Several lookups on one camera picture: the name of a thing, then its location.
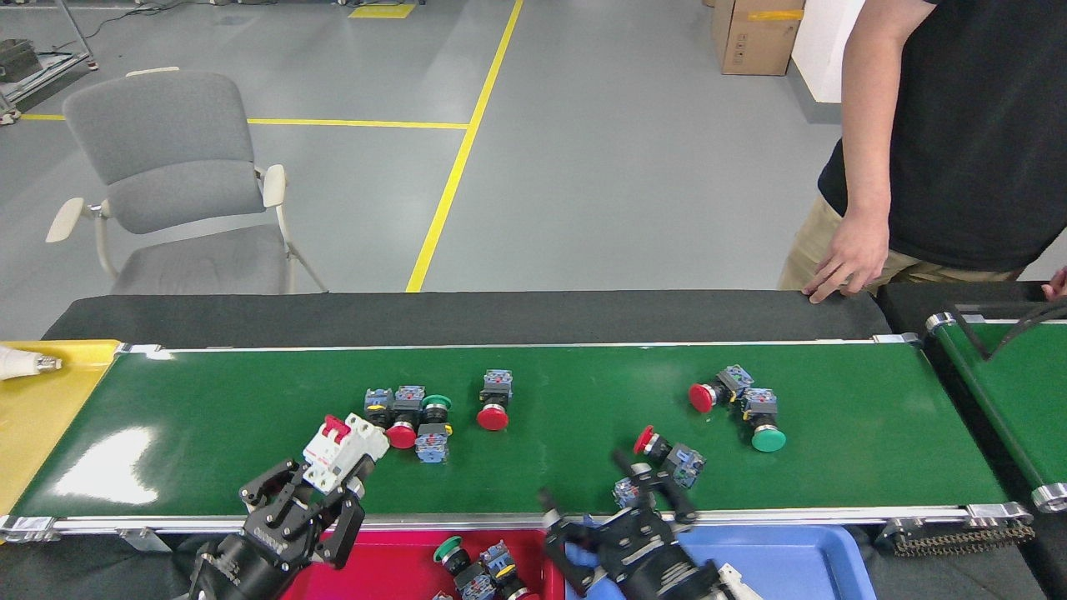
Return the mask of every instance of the gray chair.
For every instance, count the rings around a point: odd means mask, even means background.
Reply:
[[[292,243],[281,164],[253,163],[244,106],[229,79],[176,68],[136,72],[73,94],[63,113],[107,186],[107,199],[67,201],[47,241],[69,237],[80,218],[96,225],[111,294],[291,294],[296,262],[325,286]],[[226,231],[133,252],[121,271],[107,248],[107,221],[146,234],[212,217],[274,208],[277,223]]]

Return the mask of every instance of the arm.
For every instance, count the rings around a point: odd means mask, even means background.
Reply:
[[[866,0],[845,46],[842,138],[848,209],[803,293],[821,302],[841,285],[857,294],[889,255],[889,146],[901,84],[901,54],[930,14],[924,0]]]
[[[1041,286],[1041,290],[1045,291],[1045,299],[1049,302],[1067,298],[1067,267],[1056,271],[1049,283]]]

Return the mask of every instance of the green button cap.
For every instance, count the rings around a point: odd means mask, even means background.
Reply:
[[[433,553],[433,562],[440,563],[444,560],[445,556],[462,542],[463,538],[460,536],[452,536],[441,542],[441,546],[439,546],[437,550]]]
[[[423,398],[423,408],[426,408],[427,405],[445,405],[445,408],[452,410],[452,401],[448,399],[448,396],[442,396],[441,394],[430,394]]]
[[[778,429],[764,429],[752,436],[752,447],[760,452],[775,452],[785,445],[785,433]]]

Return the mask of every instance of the khaki pants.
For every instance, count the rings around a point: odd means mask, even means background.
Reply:
[[[826,256],[833,232],[841,223],[841,215],[831,207],[822,195],[815,199],[808,219],[793,240],[793,248],[785,258],[782,277],[778,280],[778,289],[802,289],[813,277],[815,267]],[[907,254],[889,251],[889,258],[881,270],[881,275],[863,289],[874,294],[878,286],[889,282],[987,282],[1014,281],[1022,270],[1017,271],[969,271],[953,269],[912,258]]]

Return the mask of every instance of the chain drive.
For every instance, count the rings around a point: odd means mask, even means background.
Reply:
[[[897,556],[949,556],[974,554],[994,548],[1025,543],[1034,539],[1034,528],[1017,523],[1006,527],[977,530],[922,538],[908,538],[896,534],[893,554]]]

